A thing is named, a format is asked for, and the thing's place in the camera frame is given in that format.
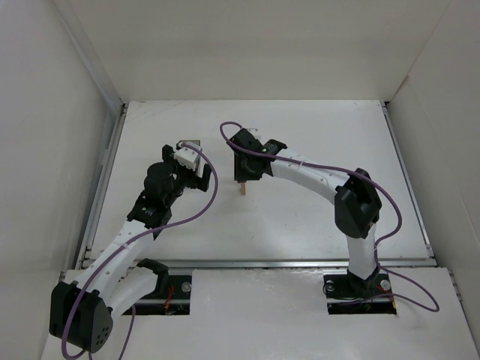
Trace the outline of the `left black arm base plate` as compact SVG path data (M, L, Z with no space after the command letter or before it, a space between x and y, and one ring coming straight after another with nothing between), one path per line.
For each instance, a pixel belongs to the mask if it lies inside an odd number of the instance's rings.
M136 302L137 316L187 316L191 312L192 276L169 276L163 292L154 290Z

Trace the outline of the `natural long wood block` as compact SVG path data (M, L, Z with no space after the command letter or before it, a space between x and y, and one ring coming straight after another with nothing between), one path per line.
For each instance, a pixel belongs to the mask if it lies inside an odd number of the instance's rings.
M242 195L242 196L245 196L245 195L247 194L246 185L247 185L247 182L246 182L246 181L242 181L242 182L240 183L240 192L241 192L241 195Z

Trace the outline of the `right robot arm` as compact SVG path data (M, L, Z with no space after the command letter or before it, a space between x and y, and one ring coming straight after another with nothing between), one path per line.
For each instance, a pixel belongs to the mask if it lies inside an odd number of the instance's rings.
M235 153L235 178L260 180L263 175L285 179L307 188L334 206L334 223L346 236L349 254L348 274L356 281L369 281L378 272L374 259L376 222L382 203L375 187L365 179L369 174L342 175L336 170L318 169L284 143L270 139L262 144L242 128L229 139Z

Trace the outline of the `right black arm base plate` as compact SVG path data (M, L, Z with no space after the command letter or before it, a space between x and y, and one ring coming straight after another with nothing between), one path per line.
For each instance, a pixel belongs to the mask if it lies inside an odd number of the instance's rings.
M325 274L322 291L329 315L396 315L392 285L385 272L363 280L353 274Z

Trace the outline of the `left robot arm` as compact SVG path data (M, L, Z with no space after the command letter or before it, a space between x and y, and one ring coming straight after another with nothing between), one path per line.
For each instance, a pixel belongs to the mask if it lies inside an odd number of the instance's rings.
M218 185L216 170L198 144L163 147L162 160L147 169L143 191L112 242L74 280L58 282L51 292L49 334L60 339L64 359L98 352L125 311L134 312L143 296L166 291L166 265L152 259L133 262L163 230L200 217L170 220L185 189L217 191Z

